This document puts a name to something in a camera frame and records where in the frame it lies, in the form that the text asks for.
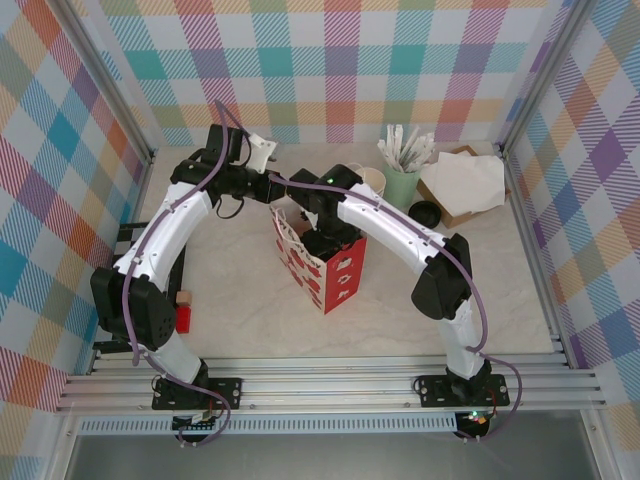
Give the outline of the black cup lid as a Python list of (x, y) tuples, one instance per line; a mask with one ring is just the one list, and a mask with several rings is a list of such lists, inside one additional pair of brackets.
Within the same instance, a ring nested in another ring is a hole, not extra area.
[(409, 208), (408, 215), (422, 226), (435, 229), (441, 221), (442, 211), (436, 203), (422, 200)]

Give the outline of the circuit board with lights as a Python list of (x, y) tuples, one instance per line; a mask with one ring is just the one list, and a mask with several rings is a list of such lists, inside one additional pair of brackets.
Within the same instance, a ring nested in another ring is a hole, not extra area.
[(489, 432), (492, 414), (476, 410), (456, 414), (456, 436), (463, 439), (476, 439)]

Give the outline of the grey metal panel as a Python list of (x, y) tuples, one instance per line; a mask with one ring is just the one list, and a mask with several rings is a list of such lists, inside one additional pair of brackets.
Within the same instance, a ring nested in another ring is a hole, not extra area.
[(576, 443), (429, 435), (227, 436), (202, 449), (166, 436), (86, 436), (56, 480), (600, 480)]

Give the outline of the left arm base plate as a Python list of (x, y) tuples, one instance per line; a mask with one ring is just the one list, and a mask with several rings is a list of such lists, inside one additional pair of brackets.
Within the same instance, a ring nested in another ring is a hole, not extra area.
[[(223, 397), (231, 410), (236, 410), (240, 406), (241, 378), (209, 378), (201, 389)], [(152, 390), (151, 408), (153, 410), (221, 410), (223, 408), (223, 402), (220, 399), (193, 388), (180, 386), (159, 376), (152, 380)]]

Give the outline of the white red-flower paper bag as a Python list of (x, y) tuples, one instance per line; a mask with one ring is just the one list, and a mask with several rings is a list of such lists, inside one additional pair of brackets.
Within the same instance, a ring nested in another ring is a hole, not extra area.
[(367, 239), (334, 241), (312, 227), (290, 199), (269, 206), (281, 263), (324, 314), (354, 296), (360, 285)]

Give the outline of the mint green straw holder cup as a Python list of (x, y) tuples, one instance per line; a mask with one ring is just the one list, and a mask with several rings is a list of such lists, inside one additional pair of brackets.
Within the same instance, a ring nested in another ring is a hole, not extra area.
[(407, 210), (414, 198), (420, 172), (401, 172), (389, 164), (383, 167), (386, 180), (383, 198), (399, 210)]

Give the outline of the stack of paper cups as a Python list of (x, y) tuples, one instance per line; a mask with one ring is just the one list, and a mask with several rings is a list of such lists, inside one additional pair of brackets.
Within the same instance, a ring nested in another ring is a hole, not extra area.
[(380, 170), (372, 167), (362, 167), (359, 169), (359, 175), (362, 177), (363, 182), (366, 183), (378, 196), (384, 196), (386, 177)]

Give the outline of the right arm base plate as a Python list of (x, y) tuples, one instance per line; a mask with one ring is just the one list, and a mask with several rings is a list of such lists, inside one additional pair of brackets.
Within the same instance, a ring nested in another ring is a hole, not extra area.
[(447, 375), (423, 375), (414, 381), (414, 390), (423, 408), (506, 407), (510, 397), (503, 375), (464, 380)]

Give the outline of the wide grooved aluminium rail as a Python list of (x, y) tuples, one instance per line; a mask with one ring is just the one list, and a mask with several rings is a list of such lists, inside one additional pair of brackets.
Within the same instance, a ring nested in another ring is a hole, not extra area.
[[(509, 393), (521, 387), (529, 411), (601, 409), (604, 392), (591, 370), (570, 368), (561, 353), (507, 355), (517, 372), (496, 364)], [(439, 374), (441, 356), (210, 358), (213, 377), (242, 379), (243, 413), (416, 411), (415, 377)], [(64, 413), (134, 414), (151, 409), (153, 370), (124, 354), (98, 358), (88, 375), (67, 380), (58, 403)]]

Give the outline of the small circuit board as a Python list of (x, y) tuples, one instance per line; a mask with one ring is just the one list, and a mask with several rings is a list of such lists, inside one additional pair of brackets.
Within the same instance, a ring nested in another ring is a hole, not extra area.
[(216, 430), (218, 419), (216, 415), (209, 416), (204, 413), (176, 415), (172, 417), (171, 430), (182, 431), (184, 434), (188, 432), (210, 434)]

